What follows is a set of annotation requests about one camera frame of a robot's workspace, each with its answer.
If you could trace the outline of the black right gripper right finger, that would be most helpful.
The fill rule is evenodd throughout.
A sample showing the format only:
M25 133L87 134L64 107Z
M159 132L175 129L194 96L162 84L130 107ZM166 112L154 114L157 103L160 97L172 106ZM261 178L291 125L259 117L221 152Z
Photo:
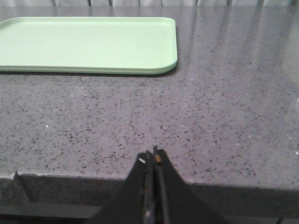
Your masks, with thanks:
M229 221L200 200L184 182L167 153L153 148L157 187L157 217L163 224L228 224Z

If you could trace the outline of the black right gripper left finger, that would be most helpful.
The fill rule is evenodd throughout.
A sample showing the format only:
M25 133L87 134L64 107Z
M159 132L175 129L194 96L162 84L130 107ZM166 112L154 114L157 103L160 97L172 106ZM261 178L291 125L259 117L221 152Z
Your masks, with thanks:
M149 152L139 153L119 191L92 218L89 224L148 224L152 209L147 208L145 177L152 165Z

